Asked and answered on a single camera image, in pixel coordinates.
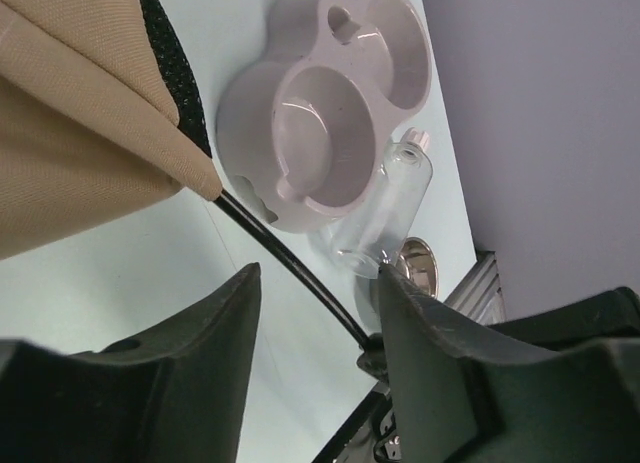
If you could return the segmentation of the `beige pet tent fabric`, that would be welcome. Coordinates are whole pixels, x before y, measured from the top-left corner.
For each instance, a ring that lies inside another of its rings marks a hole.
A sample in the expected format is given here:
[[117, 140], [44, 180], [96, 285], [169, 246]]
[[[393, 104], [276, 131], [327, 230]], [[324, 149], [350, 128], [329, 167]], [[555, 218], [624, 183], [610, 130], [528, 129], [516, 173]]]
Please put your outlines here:
[[1, 0], [1, 254], [217, 199], [202, 102], [159, 0]]

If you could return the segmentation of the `black tent pole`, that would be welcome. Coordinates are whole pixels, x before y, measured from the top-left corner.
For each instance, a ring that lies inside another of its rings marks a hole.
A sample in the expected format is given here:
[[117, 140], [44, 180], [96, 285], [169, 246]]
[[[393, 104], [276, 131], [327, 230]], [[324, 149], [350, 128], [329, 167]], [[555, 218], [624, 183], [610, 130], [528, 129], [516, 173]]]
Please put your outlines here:
[[214, 204], [252, 236], [319, 300], [363, 350], [357, 360], [358, 367], [374, 378], [382, 380], [388, 374], [382, 336], [379, 333], [368, 336], [315, 274], [231, 193], [223, 189]]

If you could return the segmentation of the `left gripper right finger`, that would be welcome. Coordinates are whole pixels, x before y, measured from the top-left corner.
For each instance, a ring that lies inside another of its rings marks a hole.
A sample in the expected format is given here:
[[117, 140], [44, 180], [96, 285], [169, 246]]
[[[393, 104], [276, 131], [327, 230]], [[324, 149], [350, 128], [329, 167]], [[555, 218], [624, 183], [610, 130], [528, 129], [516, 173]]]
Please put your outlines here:
[[633, 290], [484, 326], [390, 266], [378, 281], [404, 461], [638, 460]]

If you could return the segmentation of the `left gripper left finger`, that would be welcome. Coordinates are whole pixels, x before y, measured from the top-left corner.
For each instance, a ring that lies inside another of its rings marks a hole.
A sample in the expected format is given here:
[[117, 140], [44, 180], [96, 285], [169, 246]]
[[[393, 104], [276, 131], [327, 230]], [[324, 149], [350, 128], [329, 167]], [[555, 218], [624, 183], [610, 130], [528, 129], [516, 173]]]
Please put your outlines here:
[[99, 352], [1, 343], [5, 462], [232, 462], [261, 307], [252, 263]]

